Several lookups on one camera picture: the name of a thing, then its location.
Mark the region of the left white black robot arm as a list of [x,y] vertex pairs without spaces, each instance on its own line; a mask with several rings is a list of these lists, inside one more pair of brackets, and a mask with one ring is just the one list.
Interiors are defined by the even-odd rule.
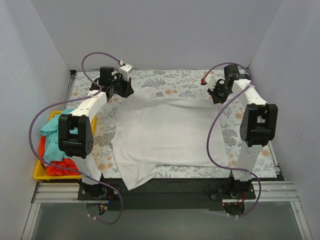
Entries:
[[132,71],[133,66],[129,64],[119,68],[101,67],[99,78],[91,84],[88,98],[71,113],[62,113],[58,118],[59,150],[75,163],[82,175],[80,186],[84,193],[95,200],[105,198],[107,187],[101,184],[104,177],[92,155],[94,147],[92,121],[113,95],[127,98],[134,93],[130,77]]

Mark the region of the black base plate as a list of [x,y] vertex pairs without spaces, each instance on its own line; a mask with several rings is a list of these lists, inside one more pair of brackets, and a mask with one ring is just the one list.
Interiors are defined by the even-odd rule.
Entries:
[[109,187],[80,185],[77,199],[91,203],[111,201],[110,211],[208,209],[222,211],[223,201],[240,203],[256,198],[253,184],[231,178],[153,178],[128,190],[120,178],[106,178]]

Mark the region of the teal t shirt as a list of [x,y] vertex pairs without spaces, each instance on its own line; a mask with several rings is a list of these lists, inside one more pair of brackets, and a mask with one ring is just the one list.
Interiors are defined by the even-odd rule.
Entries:
[[52,161],[61,162],[63,159],[67,159],[68,156],[59,149],[58,143],[58,122],[61,114],[70,114],[75,108],[68,108],[63,110],[60,114],[55,114],[49,122],[40,129],[40,133],[45,137],[45,147],[43,158],[46,162]]

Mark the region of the yellow plastic bin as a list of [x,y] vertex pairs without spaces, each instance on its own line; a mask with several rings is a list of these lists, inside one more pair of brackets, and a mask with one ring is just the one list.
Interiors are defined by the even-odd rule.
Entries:
[[[53,111],[49,116],[49,122],[52,118],[60,115],[62,111]],[[97,117],[95,116],[91,122],[91,130],[92,135],[95,135],[96,130],[96,124],[97,124]],[[43,156],[45,153],[45,143],[46,143],[46,137],[42,136],[39,141],[38,145],[38,154],[43,160]],[[76,170],[76,164],[70,159],[70,158],[63,158],[62,161],[53,161],[54,164],[60,166],[60,167],[66,167],[70,168],[72,170]],[[33,172],[33,178],[35,180],[43,180],[43,181],[50,181],[50,180],[81,180],[82,176],[74,171],[70,170],[64,170],[59,169],[54,166],[44,166],[43,161],[37,160],[34,172]]]

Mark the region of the aluminium frame rail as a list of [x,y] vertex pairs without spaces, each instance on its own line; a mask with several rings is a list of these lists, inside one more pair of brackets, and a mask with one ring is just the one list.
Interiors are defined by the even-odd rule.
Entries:
[[[34,191],[32,203],[76,203],[79,185],[76,183],[39,183]],[[292,181],[263,181],[261,202],[300,201]]]

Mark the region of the white t shirt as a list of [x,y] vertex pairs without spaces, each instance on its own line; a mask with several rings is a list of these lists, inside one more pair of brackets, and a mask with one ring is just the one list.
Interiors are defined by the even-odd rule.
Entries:
[[228,166],[217,114],[207,99],[159,97],[149,87],[123,99],[111,144],[127,189],[154,178],[157,166]]

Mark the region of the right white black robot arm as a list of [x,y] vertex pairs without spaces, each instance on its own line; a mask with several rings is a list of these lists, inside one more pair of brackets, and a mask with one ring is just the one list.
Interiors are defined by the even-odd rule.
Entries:
[[254,192],[252,179],[256,177],[253,172],[259,154],[268,143],[274,139],[276,133],[278,107],[267,103],[253,86],[253,77],[241,65],[223,63],[224,78],[215,80],[205,73],[201,84],[208,87],[208,94],[214,104],[221,104],[225,110],[234,100],[239,100],[244,107],[239,135],[241,149],[237,164],[228,167],[229,177],[217,186],[209,186],[208,194],[213,200],[231,198],[244,200],[247,195]]

